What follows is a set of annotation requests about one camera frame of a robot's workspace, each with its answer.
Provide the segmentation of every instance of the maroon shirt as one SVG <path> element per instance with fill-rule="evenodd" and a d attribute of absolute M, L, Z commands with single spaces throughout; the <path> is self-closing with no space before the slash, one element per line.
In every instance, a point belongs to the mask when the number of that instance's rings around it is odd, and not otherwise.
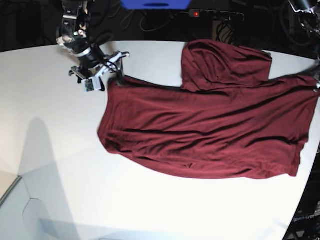
<path fill-rule="evenodd" d="M 182 53 L 176 90 L 110 82 L 98 136 L 105 149 L 185 178 L 296 176 L 319 93 L 309 76 L 268 81 L 271 57 L 211 40 Z"/>

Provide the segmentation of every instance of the white tabletop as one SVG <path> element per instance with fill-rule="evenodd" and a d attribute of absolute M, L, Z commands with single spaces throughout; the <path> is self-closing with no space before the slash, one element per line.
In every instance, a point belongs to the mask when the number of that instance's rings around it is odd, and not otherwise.
<path fill-rule="evenodd" d="M 119 41 L 105 50 L 130 52 L 124 71 L 131 77 L 180 86 L 184 45 Z M 314 62 L 271 55 L 269 78 Z M 97 129 L 107 92 L 83 93 L 68 76 L 73 61 L 59 46 L 0 53 L 0 171 L 22 175 L 30 196 L 43 201 L 48 232 L 73 240 L 283 238 L 320 142 L 319 104 L 296 177 L 174 177 L 106 152 Z"/>

